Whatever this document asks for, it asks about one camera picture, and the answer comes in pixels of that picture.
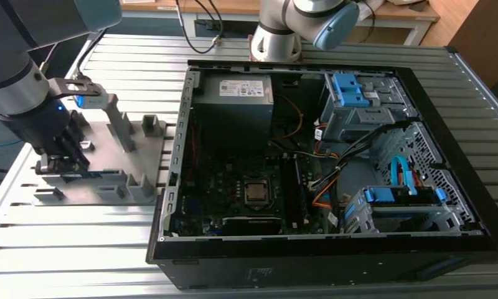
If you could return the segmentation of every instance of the power supply label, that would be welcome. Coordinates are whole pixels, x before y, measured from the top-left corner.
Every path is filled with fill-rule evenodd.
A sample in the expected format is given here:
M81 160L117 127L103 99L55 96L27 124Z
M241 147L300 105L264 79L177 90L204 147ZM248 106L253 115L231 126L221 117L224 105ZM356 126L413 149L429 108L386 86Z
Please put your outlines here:
M273 268L253 268L249 269L248 281L257 283L273 274Z
M264 81L224 80L220 82L221 97L264 97Z

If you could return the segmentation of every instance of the wooden table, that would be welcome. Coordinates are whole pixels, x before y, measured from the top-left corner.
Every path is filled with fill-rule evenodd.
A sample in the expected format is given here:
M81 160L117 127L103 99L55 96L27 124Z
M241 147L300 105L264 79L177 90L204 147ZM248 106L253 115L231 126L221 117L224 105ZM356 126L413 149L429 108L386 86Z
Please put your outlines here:
M207 8L212 10L208 1L203 1ZM215 0L217 9L224 20L228 21L259 21L260 0ZM180 0L183 21L189 37L196 36L195 21L211 19L200 5L193 0ZM157 0L155 3L123 4L124 17L160 17L177 18L176 0ZM417 12L408 6L396 6L386 2L376 11L376 27L410 29L405 45L418 45L430 25L440 20L440 15L430 6L425 11ZM369 27L370 17L357 23L357 26Z

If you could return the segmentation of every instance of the motherboard chip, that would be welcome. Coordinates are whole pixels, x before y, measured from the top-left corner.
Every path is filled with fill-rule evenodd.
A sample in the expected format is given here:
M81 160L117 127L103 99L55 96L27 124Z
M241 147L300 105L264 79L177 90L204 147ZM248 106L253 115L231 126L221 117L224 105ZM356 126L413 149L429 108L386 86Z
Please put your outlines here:
M269 205L269 188L268 180L245 180L245 204L253 209L261 209Z

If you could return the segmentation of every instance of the white table leg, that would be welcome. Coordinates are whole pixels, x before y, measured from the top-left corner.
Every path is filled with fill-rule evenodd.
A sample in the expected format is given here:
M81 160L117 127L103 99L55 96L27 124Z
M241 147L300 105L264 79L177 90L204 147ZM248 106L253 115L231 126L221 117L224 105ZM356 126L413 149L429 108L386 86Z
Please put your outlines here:
M425 38L426 32L430 29L432 21L417 21L417 25L412 28L408 35L405 45L420 45Z

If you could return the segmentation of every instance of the power cable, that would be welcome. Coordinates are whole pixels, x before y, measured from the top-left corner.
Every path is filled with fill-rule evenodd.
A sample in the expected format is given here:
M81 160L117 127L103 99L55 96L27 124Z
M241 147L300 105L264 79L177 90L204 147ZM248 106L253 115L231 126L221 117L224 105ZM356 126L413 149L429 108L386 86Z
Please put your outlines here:
M200 0L193 0L196 1L196 3L201 6L201 8L205 10L208 16L211 17L211 19L213 21L216 21L213 15L211 14L211 11L207 9L205 5L203 5L201 1ZM187 34L187 28L184 26L184 22L183 22L183 13L181 13L181 5L180 5L180 0L176 0L176 8L177 8L177 16L179 16L179 19L180 19L180 24L181 24L181 29L183 29L183 34L184 34L184 38L188 42L188 45L191 46L192 50L195 50L196 53L199 54L207 54L212 51L212 49L216 47L217 43L219 43L219 40L221 39L223 35L224 35L224 20L221 18L221 14L220 14L220 11L217 10L216 8L216 5L215 5L215 2L213 0L208 0L213 9L215 9L215 12L217 14L217 17L220 19L220 33L217 34L217 36L215 37L213 39L213 42L211 44L211 47L205 50L205 51L201 51L201 50L197 50L197 48L195 47L195 45L192 44L191 42L191 39L188 38L188 34Z

